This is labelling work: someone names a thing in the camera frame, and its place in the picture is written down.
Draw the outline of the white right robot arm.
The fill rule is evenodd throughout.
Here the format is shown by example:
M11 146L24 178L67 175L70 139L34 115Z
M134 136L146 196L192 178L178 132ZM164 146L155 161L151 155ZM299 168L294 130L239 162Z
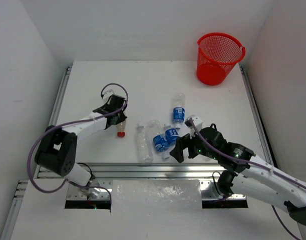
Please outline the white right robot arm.
M224 168L215 189L223 196L240 194L252 197L286 212L294 221L306 226L306 182L270 165L252 150L228 142L214 124L198 130L189 125L192 132L180 137L170 152L179 163L198 155L218 161Z

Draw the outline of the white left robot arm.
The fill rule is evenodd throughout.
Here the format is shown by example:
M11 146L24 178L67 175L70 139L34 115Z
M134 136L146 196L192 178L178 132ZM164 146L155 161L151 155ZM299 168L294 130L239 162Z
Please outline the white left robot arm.
M126 120L125 98L112 94L88 116L47 128L35 155L35 163L78 187L88 187L92 174L76 163L78 142Z

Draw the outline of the red cap bottle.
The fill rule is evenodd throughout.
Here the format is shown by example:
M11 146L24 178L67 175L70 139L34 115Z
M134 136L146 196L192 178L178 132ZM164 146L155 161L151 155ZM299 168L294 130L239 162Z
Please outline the red cap bottle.
M116 125L117 137L122 138L125 136L125 127L126 127L126 120Z

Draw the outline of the clear slim bottle white cap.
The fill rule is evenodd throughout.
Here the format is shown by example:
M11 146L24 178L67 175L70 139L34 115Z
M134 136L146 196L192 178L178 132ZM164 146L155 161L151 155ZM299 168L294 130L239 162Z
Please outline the clear slim bottle white cap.
M138 123L136 127L136 147L140 163L150 164L153 162L153 153L148 134L143 124Z

